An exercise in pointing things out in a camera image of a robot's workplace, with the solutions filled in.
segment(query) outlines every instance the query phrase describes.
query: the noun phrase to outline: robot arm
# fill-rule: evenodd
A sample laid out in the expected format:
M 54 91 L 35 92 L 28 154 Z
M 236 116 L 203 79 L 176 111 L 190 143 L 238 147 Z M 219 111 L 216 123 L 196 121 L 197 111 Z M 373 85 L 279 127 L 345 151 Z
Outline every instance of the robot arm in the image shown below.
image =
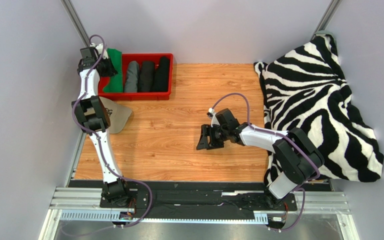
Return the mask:
M 299 155 L 282 135 L 292 139 L 318 168 L 325 162 L 321 153 L 300 128 L 293 128 L 291 131 L 256 131 L 258 127 L 255 125 L 249 126 L 246 122 L 240 124 L 227 108 L 215 114 L 215 118 L 217 124 L 201 126 L 197 150 L 223 148 L 224 141 L 230 140 L 232 143 L 254 146 L 276 154 L 283 172 L 268 186 L 270 194 L 266 202 L 269 206 L 277 205 L 289 192 L 315 173 L 311 164 Z
M 112 66 L 111 60 L 107 57 L 106 51 L 102 53 L 102 47 L 99 48 L 99 46 L 95 47 L 92 45 L 91 47 L 82 48 L 80 51 L 82 59 L 78 65 L 78 73 L 81 77 L 81 91 L 78 97 L 80 101 L 74 110 L 75 117 L 80 125 L 95 132 L 88 132 L 83 129 L 83 132 L 89 134 L 94 144 L 102 168 L 104 182 L 102 197 L 109 203 L 115 202 L 119 205 L 124 205 L 129 201 L 130 194 L 125 187 L 125 182 L 108 170 L 108 168 L 111 168 L 114 173 L 123 176 L 115 161 L 111 147 L 108 130 L 111 121 L 98 97 L 99 73 L 103 75 L 112 74 L 115 69 Z M 96 68 L 90 71 L 98 60 L 97 54 L 103 54 L 103 59 L 106 61 L 100 61 Z

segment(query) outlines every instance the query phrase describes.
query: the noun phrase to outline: gray wall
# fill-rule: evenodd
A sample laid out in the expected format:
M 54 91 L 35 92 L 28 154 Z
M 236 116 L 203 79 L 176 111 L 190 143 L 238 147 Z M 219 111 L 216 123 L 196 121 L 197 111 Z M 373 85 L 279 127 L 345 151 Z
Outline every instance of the gray wall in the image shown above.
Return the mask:
M 343 0 L 327 30 L 337 38 L 352 102 L 375 128 L 384 153 L 384 1 Z M 384 239 L 384 168 L 375 183 L 334 184 L 346 193 L 360 238 Z
M 308 42 L 330 0 L 72 3 L 88 34 L 124 53 L 170 52 L 178 63 L 252 63 Z
M 0 239 L 37 239 L 68 174 L 82 46 L 58 0 L 0 2 Z

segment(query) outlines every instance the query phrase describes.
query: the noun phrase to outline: black and white striped fabric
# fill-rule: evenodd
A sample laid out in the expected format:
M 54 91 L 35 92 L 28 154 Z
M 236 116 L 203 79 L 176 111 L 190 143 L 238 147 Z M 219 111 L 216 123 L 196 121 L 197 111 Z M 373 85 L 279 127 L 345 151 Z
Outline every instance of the black and white striped fabric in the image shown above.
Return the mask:
M 265 128 L 303 129 L 325 158 L 321 179 L 374 182 L 381 177 L 384 155 L 351 104 L 332 36 L 316 36 L 270 64 L 255 63 L 254 69 L 264 96 Z M 265 184 L 281 172 L 270 154 Z

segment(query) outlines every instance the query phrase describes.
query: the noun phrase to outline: black motor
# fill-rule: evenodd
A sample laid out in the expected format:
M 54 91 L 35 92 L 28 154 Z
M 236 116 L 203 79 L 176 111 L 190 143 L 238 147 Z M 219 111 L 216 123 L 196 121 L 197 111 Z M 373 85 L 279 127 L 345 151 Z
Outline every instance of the black motor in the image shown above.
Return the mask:
M 90 69 L 96 63 L 99 56 L 98 50 L 92 46 L 81 48 L 80 51 L 82 59 L 79 61 L 78 69 L 76 70 L 78 74 L 84 70 Z M 95 69 L 100 77 L 113 77 L 118 74 L 110 58 L 102 58 Z

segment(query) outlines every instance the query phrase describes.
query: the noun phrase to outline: cable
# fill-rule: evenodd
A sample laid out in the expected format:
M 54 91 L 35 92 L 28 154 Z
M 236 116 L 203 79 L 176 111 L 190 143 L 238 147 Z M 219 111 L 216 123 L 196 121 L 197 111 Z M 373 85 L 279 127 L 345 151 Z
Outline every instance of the cable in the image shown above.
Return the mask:
M 91 130 L 87 127 L 84 127 L 83 125 L 81 125 L 76 116 L 75 116 L 75 109 L 77 107 L 77 105 L 80 103 L 80 101 L 87 95 L 87 91 L 88 91 L 88 85 L 87 85 L 87 81 L 89 79 L 89 75 L 90 73 L 92 72 L 93 69 L 95 69 L 95 67 L 98 65 L 98 63 L 100 62 L 100 60 L 102 59 L 103 57 L 103 54 L 105 52 L 105 49 L 106 49 L 106 45 L 105 45 L 105 40 L 103 39 L 103 37 L 101 37 L 100 35 L 97 35 L 97 34 L 94 34 L 92 36 L 90 36 L 90 38 L 88 39 L 90 42 L 92 40 L 93 37 L 98 37 L 100 38 L 100 40 L 102 41 L 102 44 L 103 44 L 103 48 L 102 48 L 102 53 L 100 54 L 100 56 L 98 57 L 97 61 L 93 64 L 93 66 L 91 66 L 91 68 L 88 70 L 87 74 L 85 75 L 85 87 L 84 87 L 84 94 L 81 95 L 76 101 L 75 103 L 73 104 L 72 106 L 72 119 L 73 121 L 75 122 L 75 124 L 81 128 L 82 130 L 88 132 L 88 133 L 91 133 L 91 134 L 94 134 L 96 136 L 96 139 L 97 139 L 97 143 L 99 145 L 99 151 L 100 151 L 100 155 L 102 157 L 102 160 L 103 160 L 103 163 L 104 165 L 106 166 L 106 168 L 113 174 L 115 175 L 116 177 L 124 180 L 124 181 L 130 181 L 130 182 L 135 182 L 135 183 L 138 183 L 138 184 L 141 184 L 143 186 L 145 186 L 147 188 L 147 190 L 149 191 L 149 202 L 148 202 L 148 206 L 144 212 L 144 214 L 139 217 L 139 219 L 137 219 L 136 221 L 134 221 L 133 223 L 130 223 L 128 225 L 125 225 L 124 228 L 128 228 L 128 227 L 133 227 L 133 226 L 136 226 L 137 224 L 139 224 L 144 218 L 145 216 L 148 214 L 148 212 L 151 210 L 151 207 L 152 207 L 152 200 L 153 200 L 153 195 L 152 195 L 152 190 L 151 188 L 146 184 L 144 183 L 143 181 L 139 181 L 139 180 L 135 180 L 135 179 L 131 179 L 131 178 L 128 178 L 128 177 L 124 177 L 124 176 L 121 176 L 119 174 L 117 174 L 115 171 L 113 171 L 110 167 L 109 167 L 109 164 L 108 162 L 106 161 L 106 158 L 105 158 L 105 155 L 103 153 L 103 148 L 102 148 L 102 142 L 101 142 L 101 137 L 98 135 L 98 133 L 94 130 Z M 107 227 L 104 227 L 104 228 L 101 228 L 99 230 L 96 230 L 96 231 L 93 231 L 93 232 L 90 232 L 90 233 L 85 233 L 85 234 L 80 234 L 80 235 L 73 235 L 73 234 L 68 234 L 66 232 L 63 231 L 63 229 L 61 229 L 61 232 L 69 237 L 84 237 L 84 236 L 88 236 L 88 235 L 91 235 L 91 234 L 95 234 L 95 233 L 98 233 L 100 231 L 103 231 L 103 230 L 106 230 L 106 229 L 110 229 L 110 228 L 113 228 L 113 226 L 107 226 Z
M 313 179 L 317 179 L 321 176 L 321 173 L 319 172 L 319 169 L 318 167 L 314 164 L 314 162 L 306 155 L 305 152 L 303 152 L 303 150 L 300 149 L 299 146 L 297 146 L 297 144 L 295 142 L 293 142 L 289 137 L 285 136 L 284 134 L 281 134 L 281 133 L 278 133 L 278 132 L 274 132 L 272 130 L 269 130 L 269 129 L 264 129 L 264 128 L 259 128 L 259 127 L 254 127 L 253 125 L 251 125 L 250 123 L 250 103 L 248 102 L 248 99 L 245 97 L 245 95 L 243 95 L 242 93 L 239 93 L 239 92 L 232 92 L 232 93 L 229 93 L 227 95 L 224 95 L 222 96 L 218 101 L 215 102 L 215 104 L 212 106 L 212 110 L 214 110 L 217 106 L 217 104 L 219 104 L 223 99 L 229 97 L 229 96 L 232 96 L 232 95 L 238 95 L 238 96 L 241 96 L 244 100 L 245 100 L 245 103 L 246 103 L 246 121 L 247 121 L 247 124 L 248 126 L 253 129 L 254 131 L 257 131 L 257 132 L 262 132 L 262 133 L 267 133 L 267 134 L 271 134 L 271 135 L 275 135 L 275 136 L 278 136 L 278 137 L 282 137 L 283 139 L 285 139 L 288 143 L 290 143 L 303 157 L 304 159 L 306 159 L 309 164 L 312 166 L 312 168 L 315 170 L 316 172 L 316 176 L 314 177 L 310 177 L 307 179 L 307 181 L 309 180 L 313 180 Z M 305 197 L 306 197 L 306 191 L 304 190 L 304 188 L 301 188 L 301 185 L 298 185 L 296 186 L 293 190 L 293 192 L 295 191 L 302 191 L 303 192 L 303 202 L 301 203 L 301 210 L 300 210 L 300 213 L 298 214 L 298 218 L 297 220 L 295 220 L 295 222 L 287 227 L 287 228 L 284 228 L 284 229 L 276 229 L 276 228 L 273 228 L 275 231 L 278 231 L 278 232 L 282 232 L 282 231 L 288 231 L 288 230 L 291 230 L 292 228 L 294 228 L 294 226 L 297 225 L 297 223 L 299 222 L 300 218 L 302 217 L 302 213 L 303 213 L 303 210 L 305 209 Z
M 300 209 L 300 213 L 298 214 L 297 219 L 291 224 L 291 226 L 289 226 L 287 228 L 283 228 L 283 229 L 273 228 L 274 231 L 281 233 L 281 232 L 291 230 L 299 223 L 300 219 L 302 218 L 303 210 L 305 209 L 306 191 L 304 188 L 301 188 L 301 187 L 299 189 L 297 189 L 297 191 L 303 192 L 303 201 L 301 202 L 301 209 Z
M 254 127 L 251 123 L 250 123 L 250 104 L 248 102 L 248 99 L 242 94 L 242 93 L 239 93 L 239 92 L 232 92 L 232 93 L 229 93 L 227 95 L 224 95 L 222 96 L 217 102 L 215 102 L 215 104 L 212 106 L 212 109 L 215 109 L 217 104 L 219 104 L 223 99 L 229 97 L 229 96 L 232 96 L 232 95 L 238 95 L 238 96 L 241 96 L 244 100 L 245 100 L 245 103 L 246 103 L 246 121 L 247 121 L 247 124 L 248 126 L 253 129 L 254 131 L 257 131 L 257 132 L 262 132 L 262 133 L 267 133 L 267 134 L 271 134 L 271 135 L 275 135 L 277 137 L 282 137 L 283 139 L 285 139 L 288 143 L 290 143 L 292 145 L 293 148 L 295 148 L 303 157 L 304 159 L 306 159 L 309 164 L 312 166 L 312 168 L 315 170 L 316 172 L 316 176 L 314 177 L 311 177 L 308 179 L 309 180 L 313 180 L 313 179 L 317 179 L 321 176 L 321 173 L 319 172 L 319 169 L 318 167 L 315 165 L 315 163 L 306 155 L 306 153 L 300 149 L 299 146 L 297 146 L 297 144 L 295 142 L 293 142 L 293 140 L 291 140 L 289 137 L 287 137 L 286 135 L 282 134 L 282 133 L 279 133 L 279 132 L 275 132 L 275 131 L 272 131 L 272 130 L 269 130 L 269 129 L 264 129 L 264 128 L 259 128 L 259 127 Z
M 80 237 L 86 237 L 86 236 L 90 236 L 93 234 L 97 234 L 98 232 L 102 232 L 102 231 L 105 231 L 108 229 L 113 229 L 113 228 L 114 228 L 114 225 L 106 226 L 106 227 L 103 227 L 101 229 L 97 229 L 96 231 L 92 231 L 92 232 L 88 232 L 88 233 L 84 233 L 84 234 L 70 234 L 70 233 L 65 232 L 64 228 L 62 227 L 60 229 L 60 232 L 63 233 L 64 235 L 68 236 L 68 237 L 71 237 L 71 238 L 80 238 Z

